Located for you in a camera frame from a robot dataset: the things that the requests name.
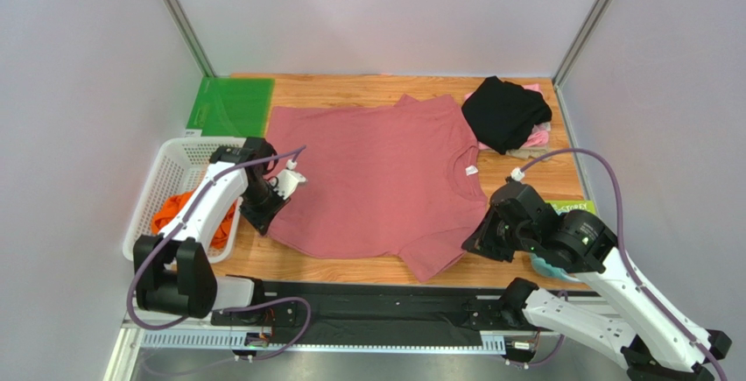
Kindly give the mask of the dusty red t-shirt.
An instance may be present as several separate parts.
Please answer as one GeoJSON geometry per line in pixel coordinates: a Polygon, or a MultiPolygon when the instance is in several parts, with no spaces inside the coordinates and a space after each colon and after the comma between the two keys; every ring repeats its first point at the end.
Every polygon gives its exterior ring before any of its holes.
{"type": "Polygon", "coordinates": [[[308,256],[395,256],[425,282],[461,259],[485,215],[477,141],[450,95],[277,107],[266,137],[279,152],[301,149],[306,178],[268,234],[308,256]]]}

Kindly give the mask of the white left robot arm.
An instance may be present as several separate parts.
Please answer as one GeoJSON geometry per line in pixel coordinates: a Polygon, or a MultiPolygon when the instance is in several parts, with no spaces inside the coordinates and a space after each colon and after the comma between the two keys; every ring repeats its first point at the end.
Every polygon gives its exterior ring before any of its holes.
{"type": "Polygon", "coordinates": [[[263,138],[246,138],[240,146],[221,145],[214,150],[186,205],[163,229],[134,243],[130,315],[141,309],[183,321],[214,311],[253,308],[256,281],[216,277],[208,248],[231,208],[243,213],[257,232],[267,233],[273,218],[305,180],[294,170],[302,151],[278,153],[263,138]]]}

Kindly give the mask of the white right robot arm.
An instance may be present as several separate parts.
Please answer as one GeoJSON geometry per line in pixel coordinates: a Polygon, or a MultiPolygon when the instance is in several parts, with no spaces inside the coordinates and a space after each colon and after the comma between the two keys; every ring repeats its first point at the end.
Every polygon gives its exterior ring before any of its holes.
{"type": "Polygon", "coordinates": [[[685,317],[634,266],[616,234],[596,215],[557,212],[533,187],[511,181],[494,192],[489,209],[463,250],[510,262],[532,253],[573,274],[617,312],[604,317],[516,278],[496,302],[511,328],[546,328],[603,354],[631,380],[723,380],[716,366],[732,345],[722,331],[685,317]]]}

